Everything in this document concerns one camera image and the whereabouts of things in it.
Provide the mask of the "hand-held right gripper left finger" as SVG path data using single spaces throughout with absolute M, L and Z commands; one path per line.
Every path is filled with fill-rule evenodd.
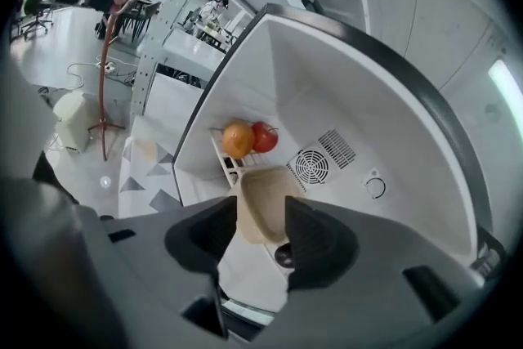
M 216 273 L 236 232 L 237 198 L 210 199 L 180 208 L 164 236 L 164 245 L 180 266 Z

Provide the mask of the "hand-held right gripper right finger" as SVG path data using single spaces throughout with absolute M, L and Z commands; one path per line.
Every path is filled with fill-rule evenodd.
M 289 291 L 325 289 L 358 257 L 359 243 L 351 228 L 291 196 L 285 198 L 285 232 L 294 265 Z

